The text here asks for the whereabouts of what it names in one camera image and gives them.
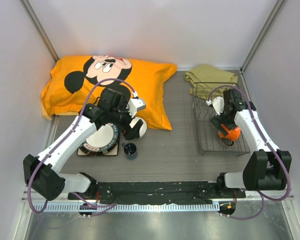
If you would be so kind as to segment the blue mug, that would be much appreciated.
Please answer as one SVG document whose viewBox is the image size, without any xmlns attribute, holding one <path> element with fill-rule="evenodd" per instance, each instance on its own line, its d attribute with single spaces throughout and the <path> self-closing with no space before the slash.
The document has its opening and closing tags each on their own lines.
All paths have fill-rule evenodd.
<svg viewBox="0 0 300 240">
<path fill-rule="evenodd" d="M 134 143 L 122 143 L 124 155 L 129 160 L 134 160 L 138 156 L 137 146 Z"/>
</svg>

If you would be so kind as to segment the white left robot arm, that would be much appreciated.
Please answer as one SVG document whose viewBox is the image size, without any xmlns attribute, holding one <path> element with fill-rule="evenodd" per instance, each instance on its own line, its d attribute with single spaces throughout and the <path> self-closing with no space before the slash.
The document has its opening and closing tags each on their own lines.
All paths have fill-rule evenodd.
<svg viewBox="0 0 300 240">
<path fill-rule="evenodd" d="M 101 127 L 113 124 L 126 140 L 139 139 L 147 130 L 146 122 L 137 117 L 146 108 L 146 102 L 137 93 L 130 99 L 118 91 L 105 88 L 97 104 L 88 103 L 82 108 L 68 129 L 48 148 L 23 160 L 24 180 L 48 201 L 61 193 L 79 193 L 90 200 L 97 192 L 97 182 L 84 172 L 61 174 L 60 171 L 72 153 Z"/>
</svg>

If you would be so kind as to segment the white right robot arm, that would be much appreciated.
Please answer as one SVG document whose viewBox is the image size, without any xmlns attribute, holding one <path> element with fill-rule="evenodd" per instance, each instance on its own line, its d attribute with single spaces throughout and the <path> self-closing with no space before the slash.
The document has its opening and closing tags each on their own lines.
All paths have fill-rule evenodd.
<svg viewBox="0 0 300 240">
<path fill-rule="evenodd" d="M 225 135 L 228 130 L 240 128 L 251 151 L 250 159 L 241 172 L 224 172 L 217 178 L 216 193 L 223 198 L 234 189 L 256 191 L 272 200 L 264 191 L 285 191 L 276 201 L 285 200 L 291 192 L 289 170 L 292 155 L 281 150 L 270 138 L 260 122 L 254 104 L 238 87 L 222 85 L 223 96 L 207 97 L 206 104 L 216 115 L 211 123 Z"/>
</svg>

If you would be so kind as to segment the white green-rim round plate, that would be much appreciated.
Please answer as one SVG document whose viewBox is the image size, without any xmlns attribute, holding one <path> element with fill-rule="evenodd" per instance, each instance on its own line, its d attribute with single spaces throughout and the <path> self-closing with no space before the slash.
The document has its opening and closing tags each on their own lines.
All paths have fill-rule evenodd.
<svg viewBox="0 0 300 240">
<path fill-rule="evenodd" d="M 92 152 L 103 152 L 110 149 L 118 139 L 119 131 L 116 125 L 108 123 L 91 136 L 89 136 L 83 143 L 82 147 Z"/>
</svg>

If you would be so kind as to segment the white ribbed bowl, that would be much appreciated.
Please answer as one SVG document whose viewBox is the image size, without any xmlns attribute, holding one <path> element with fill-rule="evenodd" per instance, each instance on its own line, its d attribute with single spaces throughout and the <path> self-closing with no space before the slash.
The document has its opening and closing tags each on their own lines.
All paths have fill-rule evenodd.
<svg viewBox="0 0 300 240">
<path fill-rule="evenodd" d="M 137 116 L 134 117 L 130 122 L 129 126 L 132 129 L 133 139 L 140 139 L 146 134 L 147 123 L 143 118 Z"/>
</svg>

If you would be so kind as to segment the olive green folded cloth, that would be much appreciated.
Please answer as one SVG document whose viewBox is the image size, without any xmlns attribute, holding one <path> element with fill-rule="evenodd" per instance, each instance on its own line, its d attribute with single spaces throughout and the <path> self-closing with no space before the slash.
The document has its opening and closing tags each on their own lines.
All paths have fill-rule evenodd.
<svg viewBox="0 0 300 240">
<path fill-rule="evenodd" d="M 184 75 L 185 81 L 191 84 L 189 94 L 206 99 L 210 92 L 221 85 L 236 85 L 238 76 L 217 67 L 201 64 Z"/>
</svg>

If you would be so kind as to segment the orange mug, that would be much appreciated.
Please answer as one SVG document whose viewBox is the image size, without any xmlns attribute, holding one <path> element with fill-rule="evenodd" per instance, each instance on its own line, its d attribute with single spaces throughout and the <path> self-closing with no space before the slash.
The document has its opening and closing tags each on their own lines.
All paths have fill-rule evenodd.
<svg viewBox="0 0 300 240">
<path fill-rule="evenodd" d="M 227 136 L 219 136 L 221 141 L 226 145 L 226 146 L 233 146 L 235 141 L 237 141 L 240 137 L 241 134 L 241 129 L 237 126 L 234 129 L 229 129 L 229 134 Z"/>
</svg>

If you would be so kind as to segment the orange Mickey Mouse pillow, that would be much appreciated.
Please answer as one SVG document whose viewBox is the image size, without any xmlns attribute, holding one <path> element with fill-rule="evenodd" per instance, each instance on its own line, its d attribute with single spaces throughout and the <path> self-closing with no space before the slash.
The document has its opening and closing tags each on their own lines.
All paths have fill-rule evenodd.
<svg viewBox="0 0 300 240">
<path fill-rule="evenodd" d="M 136 115 L 148 128 L 172 130 L 164 109 L 164 83 L 177 71 L 173 63 L 156 63 L 111 55 L 69 55 L 57 61 L 41 93 L 41 113 L 78 115 L 84 102 L 96 103 L 105 88 L 127 99 L 138 93 L 146 107 Z"/>
</svg>

